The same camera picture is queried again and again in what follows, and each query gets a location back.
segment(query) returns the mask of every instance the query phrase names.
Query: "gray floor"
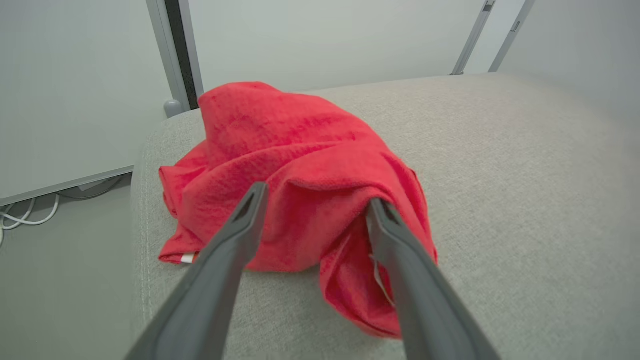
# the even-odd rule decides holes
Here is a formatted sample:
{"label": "gray floor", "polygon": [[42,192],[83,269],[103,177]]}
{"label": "gray floor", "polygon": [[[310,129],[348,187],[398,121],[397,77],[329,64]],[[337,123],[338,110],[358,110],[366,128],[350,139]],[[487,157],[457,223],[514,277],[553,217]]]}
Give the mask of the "gray floor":
{"label": "gray floor", "polygon": [[[127,176],[95,199],[62,199],[38,226],[5,231],[0,247],[0,359],[121,359],[131,346]],[[41,197],[30,220],[46,217]],[[24,211],[27,204],[15,207]]]}

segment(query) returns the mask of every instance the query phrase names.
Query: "crumpled red fabric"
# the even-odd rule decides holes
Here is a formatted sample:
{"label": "crumpled red fabric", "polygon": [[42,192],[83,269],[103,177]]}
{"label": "crumpled red fabric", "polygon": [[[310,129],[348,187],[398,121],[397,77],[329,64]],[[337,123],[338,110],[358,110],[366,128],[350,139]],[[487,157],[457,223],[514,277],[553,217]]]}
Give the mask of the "crumpled red fabric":
{"label": "crumpled red fabric", "polygon": [[400,338],[396,311],[374,278],[364,212],[375,197],[393,203],[435,261],[415,173],[365,122],[320,97],[232,83],[199,104],[206,140],[159,171],[164,202],[178,220],[159,259],[180,263],[200,251],[249,187],[265,181],[264,232],[247,268],[299,272],[320,264],[329,304],[368,334]]}

